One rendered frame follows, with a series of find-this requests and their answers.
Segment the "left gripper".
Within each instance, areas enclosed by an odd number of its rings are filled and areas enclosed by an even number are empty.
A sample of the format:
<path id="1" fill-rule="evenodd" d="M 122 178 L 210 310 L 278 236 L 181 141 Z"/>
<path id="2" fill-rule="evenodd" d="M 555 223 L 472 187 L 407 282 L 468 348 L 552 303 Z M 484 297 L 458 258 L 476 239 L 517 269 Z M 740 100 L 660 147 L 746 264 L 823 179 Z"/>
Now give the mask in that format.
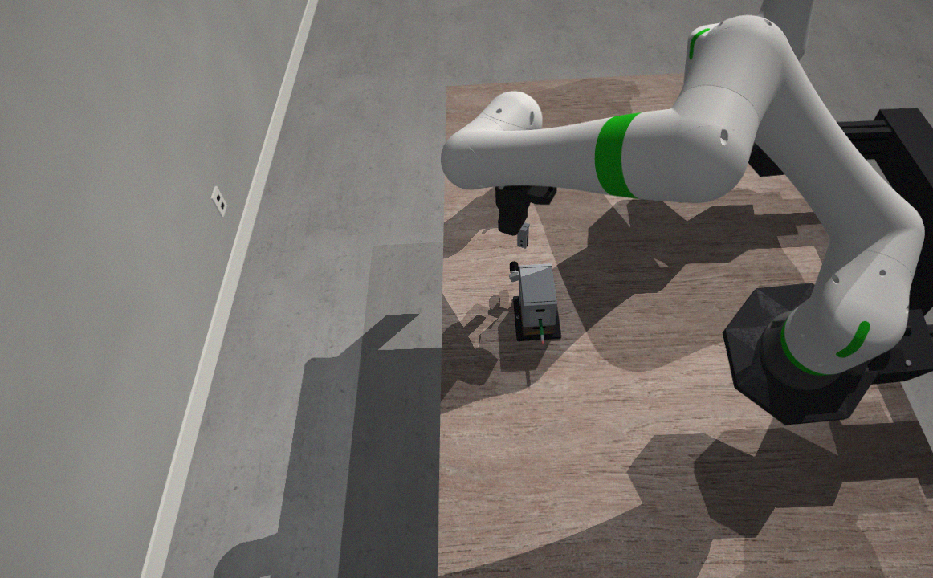
<path id="1" fill-rule="evenodd" d="M 495 202 L 499 209 L 497 228 L 500 233 L 517 234 L 517 246 L 528 248 L 528 219 L 530 202 L 536 205 L 550 205 L 557 187 L 535 185 L 509 185 L 495 187 Z"/>

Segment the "grey pencil sharpener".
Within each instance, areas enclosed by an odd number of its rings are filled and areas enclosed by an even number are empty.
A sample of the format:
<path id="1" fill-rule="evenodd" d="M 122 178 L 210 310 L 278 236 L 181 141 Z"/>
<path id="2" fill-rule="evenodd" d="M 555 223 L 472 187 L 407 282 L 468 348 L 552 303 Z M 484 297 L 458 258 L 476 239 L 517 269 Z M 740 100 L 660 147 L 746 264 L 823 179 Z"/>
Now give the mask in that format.
<path id="1" fill-rule="evenodd" d="M 519 271 L 517 261 L 511 261 L 508 278 L 520 279 L 520 296 L 513 296 L 515 339 L 544 345 L 544 340 L 561 338 L 552 264 L 520 266 Z"/>

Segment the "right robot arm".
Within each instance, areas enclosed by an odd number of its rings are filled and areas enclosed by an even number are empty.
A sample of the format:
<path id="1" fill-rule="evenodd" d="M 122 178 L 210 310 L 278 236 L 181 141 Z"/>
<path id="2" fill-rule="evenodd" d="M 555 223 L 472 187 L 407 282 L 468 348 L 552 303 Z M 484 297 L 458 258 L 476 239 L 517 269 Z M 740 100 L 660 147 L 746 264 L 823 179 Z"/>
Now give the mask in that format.
<path id="1" fill-rule="evenodd" d="M 763 0 L 763 5 L 757 15 L 775 23 L 783 31 L 798 61 L 803 58 L 808 45 L 814 2 L 815 0 Z M 688 35 L 684 82 L 693 65 L 695 51 L 705 35 L 717 25 L 719 24 L 712 23 L 701 26 Z"/>

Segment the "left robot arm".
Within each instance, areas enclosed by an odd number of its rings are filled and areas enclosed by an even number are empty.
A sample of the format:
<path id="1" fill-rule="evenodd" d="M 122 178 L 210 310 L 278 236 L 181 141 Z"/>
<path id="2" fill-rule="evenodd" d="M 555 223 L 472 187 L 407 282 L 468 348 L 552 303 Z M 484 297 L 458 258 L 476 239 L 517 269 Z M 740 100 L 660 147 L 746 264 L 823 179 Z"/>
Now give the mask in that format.
<path id="1" fill-rule="evenodd" d="M 528 94 L 496 96 L 446 141 L 446 178 L 470 190 L 535 185 L 709 202 L 739 183 L 756 143 L 829 234 L 810 299 L 764 329 L 771 374 L 817 390 L 842 371 L 864 376 L 911 334 L 924 222 L 849 141 L 775 23 L 742 15 L 714 26 L 670 109 L 567 127 L 541 122 Z"/>

